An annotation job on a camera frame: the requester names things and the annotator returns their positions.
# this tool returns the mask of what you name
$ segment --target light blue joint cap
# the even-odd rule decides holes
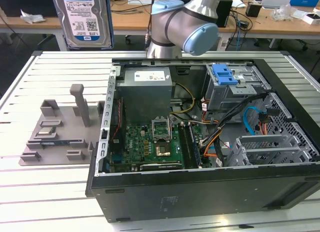
[[[182,8],[185,3],[181,0],[156,0],[152,5],[152,15],[174,11]]]
[[[218,26],[206,23],[189,35],[183,44],[183,50],[193,56],[200,56],[210,50],[218,39]]]

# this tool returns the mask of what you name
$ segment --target floor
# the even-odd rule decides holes
[[[43,39],[40,34],[20,34],[23,40],[27,43],[25,45],[17,36],[13,35],[13,44],[0,44],[0,98],[6,92],[8,87],[14,81],[22,67],[30,58],[32,52],[37,50],[37,44]],[[144,36],[131,36],[131,44],[126,44],[123,35],[115,36],[114,51],[141,51],[144,50]],[[242,51],[270,51],[269,41],[267,39],[259,39],[259,46],[256,46],[255,39],[246,39],[241,50]],[[320,58],[320,43],[318,41],[309,40],[308,49],[303,51],[303,45],[293,39],[284,39],[277,50],[288,51],[307,71],[310,71],[316,61]],[[47,42],[42,49],[44,51],[58,51],[59,47],[57,41],[52,39]],[[228,51],[235,51],[235,46],[229,46]],[[313,70],[312,75],[320,78],[320,63],[317,64]]]

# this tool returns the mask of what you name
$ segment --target metal slotted platform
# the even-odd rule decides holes
[[[144,52],[44,52],[32,56],[0,100],[0,231],[317,231],[320,192],[289,210],[235,213],[108,224],[94,198],[86,198],[89,165],[19,166],[44,99],[71,105],[71,84],[83,84],[89,104],[104,100],[112,58],[144,58]],[[320,125],[320,87],[280,52],[210,52],[207,58],[265,59]]]

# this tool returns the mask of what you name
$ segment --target robotic arm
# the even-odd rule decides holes
[[[215,24],[220,0],[157,0],[151,13],[148,58],[181,58],[181,50],[193,56],[207,52],[218,38]]]

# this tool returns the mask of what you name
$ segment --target motherboard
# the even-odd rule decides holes
[[[199,125],[187,125],[187,127],[192,131],[194,139],[192,145],[198,145],[203,138],[201,127]],[[167,126],[165,123],[127,126],[123,153],[112,154],[112,167],[115,172],[154,171],[163,169],[164,166],[170,169],[184,169],[189,162],[183,154],[183,151],[187,151],[183,148],[188,145],[181,134],[182,128],[184,126],[180,124]],[[166,135],[169,135],[168,140],[159,139]]]

